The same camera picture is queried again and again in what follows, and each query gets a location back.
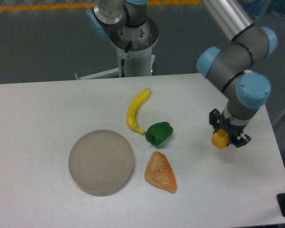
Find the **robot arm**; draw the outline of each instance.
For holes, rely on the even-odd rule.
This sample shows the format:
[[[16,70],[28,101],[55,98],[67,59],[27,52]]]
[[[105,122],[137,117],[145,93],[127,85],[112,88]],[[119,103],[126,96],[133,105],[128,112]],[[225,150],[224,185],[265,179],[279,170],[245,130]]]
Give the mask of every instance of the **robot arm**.
[[[250,141],[248,135],[242,135],[243,129],[271,92],[265,76],[244,71],[274,51],[277,37],[267,27],[258,28],[237,0],[202,3],[231,41],[227,50],[210,47],[197,61],[197,69],[229,99],[223,113],[214,109],[209,114],[209,123],[214,133],[220,129],[228,133],[227,145],[240,147]],[[96,0],[93,12],[88,13],[99,24],[97,30],[110,33],[120,76],[124,72],[127,76],[151,74],[151,49],[158,29],[146,16],[146,5],[147,0]]]
[[[147,0],[96,0],[87,15],[100,35],[109,34],[116,48],[120,77],[151,75],[152,46],[158,39],[158,28],[147,17]]]
[[[217,109],[209,114],[209,123],[214,133],[223,129],[229,144],[240,147],[250,141],[243,129],[271,92],[265,76],[244,71],[276,48],[276,34],[258,28],[236,0],[202,2],[231,41],[227,50],[210,47],[197,61],[197,69],[229,99],[222,114]]]

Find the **plate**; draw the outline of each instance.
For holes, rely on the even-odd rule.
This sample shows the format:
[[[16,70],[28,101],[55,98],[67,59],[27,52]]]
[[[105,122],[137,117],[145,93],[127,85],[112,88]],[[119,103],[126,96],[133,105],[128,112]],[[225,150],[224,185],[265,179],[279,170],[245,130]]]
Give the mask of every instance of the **plate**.
[[[82,136],[73,146],[69,170],[75,182],[94,195],[110,195],[129,179],[134,155],[129,142],[111,130],[97,130]]]

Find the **banana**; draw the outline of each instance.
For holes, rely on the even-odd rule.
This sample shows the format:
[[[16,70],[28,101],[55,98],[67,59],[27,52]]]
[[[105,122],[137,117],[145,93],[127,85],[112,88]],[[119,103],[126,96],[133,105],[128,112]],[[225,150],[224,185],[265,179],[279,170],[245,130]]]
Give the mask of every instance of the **banana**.
[[[145,131],[139,127],[135,115],[139,107],[148,99],[150,93],[151,93],[151,88],[145,88],[142,91],[140,91],[132,100],[127,111],[126,120],[129,128],[132,131],[137,132],[141,135],[144,135]]]

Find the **green bell pepper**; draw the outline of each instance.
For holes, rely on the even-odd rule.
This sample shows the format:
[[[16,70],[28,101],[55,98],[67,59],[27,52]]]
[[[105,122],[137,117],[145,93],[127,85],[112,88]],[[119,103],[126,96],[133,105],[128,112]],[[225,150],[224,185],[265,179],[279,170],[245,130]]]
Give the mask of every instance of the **green bell pepper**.
[[[157,146],[168,139],[172,132],[173,128],[168,122],[160,122],[149,127],[145,136],[151,144]]]

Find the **triangular bread slice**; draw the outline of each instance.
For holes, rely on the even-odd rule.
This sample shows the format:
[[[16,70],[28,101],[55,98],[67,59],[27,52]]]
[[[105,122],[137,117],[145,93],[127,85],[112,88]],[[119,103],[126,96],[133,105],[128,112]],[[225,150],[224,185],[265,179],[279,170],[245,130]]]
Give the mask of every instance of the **triangular bread slice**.
[[[154,152],[147,164],[144,178],[151,185],[175,193],[177,189],[175,176],[166,156]]]

